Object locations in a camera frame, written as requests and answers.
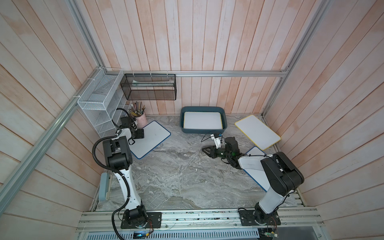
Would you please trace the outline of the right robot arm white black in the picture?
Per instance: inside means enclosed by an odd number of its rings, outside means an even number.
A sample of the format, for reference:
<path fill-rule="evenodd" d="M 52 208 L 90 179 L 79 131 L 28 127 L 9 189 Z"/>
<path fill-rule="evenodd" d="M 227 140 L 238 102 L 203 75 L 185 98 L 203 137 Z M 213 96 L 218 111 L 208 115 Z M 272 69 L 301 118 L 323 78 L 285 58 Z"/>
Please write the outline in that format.
<path fill-rule="evenodd" d="M 255 205 L 255 224 L 266 225 L 270 218 L 277 215 L 286 198 L 305 181 L 303 174 L 283 152 L 271 155 L 244 154 L 234 137 L 223 139 L 220 134 L 212 134 L 211 139 L 215 145 L 203 147 L 203 153 L 245 171 L 266 191 L 266 195 Z"/>

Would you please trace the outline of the blue whiteboard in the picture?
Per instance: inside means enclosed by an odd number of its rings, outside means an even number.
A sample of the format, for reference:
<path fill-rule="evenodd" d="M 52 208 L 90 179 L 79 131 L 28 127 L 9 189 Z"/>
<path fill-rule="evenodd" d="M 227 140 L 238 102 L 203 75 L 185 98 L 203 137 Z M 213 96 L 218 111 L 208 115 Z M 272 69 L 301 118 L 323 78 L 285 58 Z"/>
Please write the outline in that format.
<path fill-rule="evenodd" d="M 135 143 L 130 145 L 131 152 L 140 160 L 164 142 L 170 135 L 170 131 L 157 121 L 152 121 L 144 127 L 144 138 L 136 139 Z"/>
<path fill-rule="evenodd" d="M 270 183 L 263 169 L 261 160 L 265 158 L 265 153 L 258 147 L 253 147 L 238 162 L 240 167 L 265 191 L 270 188 Z"/>

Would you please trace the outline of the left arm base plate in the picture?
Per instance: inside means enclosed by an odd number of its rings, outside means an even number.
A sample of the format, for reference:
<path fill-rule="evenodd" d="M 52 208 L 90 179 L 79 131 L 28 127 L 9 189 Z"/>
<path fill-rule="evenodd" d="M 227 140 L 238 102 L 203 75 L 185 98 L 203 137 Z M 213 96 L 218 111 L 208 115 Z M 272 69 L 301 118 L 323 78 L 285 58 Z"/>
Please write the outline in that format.
<path fill-rule="evenodd" d="M 161 212 L 149 212 L 147 216 L 139 215 L 138 217 L 130 216 L 127 212 L 123 214 L 123 220 L 121 223 L 121 229 L 159 229 L 161 227 L 162 213 Z"/>

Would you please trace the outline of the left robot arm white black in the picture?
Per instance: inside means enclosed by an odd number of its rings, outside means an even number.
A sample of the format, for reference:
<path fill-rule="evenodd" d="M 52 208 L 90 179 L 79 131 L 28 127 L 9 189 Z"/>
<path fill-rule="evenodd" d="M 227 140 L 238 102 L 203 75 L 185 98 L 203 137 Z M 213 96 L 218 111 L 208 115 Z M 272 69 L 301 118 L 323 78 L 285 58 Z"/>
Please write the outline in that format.
<path fill-rule="evenodd" d="M 137 126 L 131 117 L 122 117 L 115 136 L 103 140 L 107 168 L 112 171 L 120 184 L 125 199 L 123 223 L 144 228 L 148 215 L 139 196 L 132 176 L 133 157 L 130 145 L 134 144 Z"/>

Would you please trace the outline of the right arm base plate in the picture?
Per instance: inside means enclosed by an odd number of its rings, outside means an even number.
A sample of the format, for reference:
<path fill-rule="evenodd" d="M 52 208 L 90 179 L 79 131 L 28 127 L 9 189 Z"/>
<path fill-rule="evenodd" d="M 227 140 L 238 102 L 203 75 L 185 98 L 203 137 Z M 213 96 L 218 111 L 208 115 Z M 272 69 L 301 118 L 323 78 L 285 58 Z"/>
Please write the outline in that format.
<path fill-rule="evenodd" d="M 238 214 L 242 226 L 279 226 L 281 220 L 277 211 L 265 214 L 262 210 L 246 210 L 238 208 Z"/>

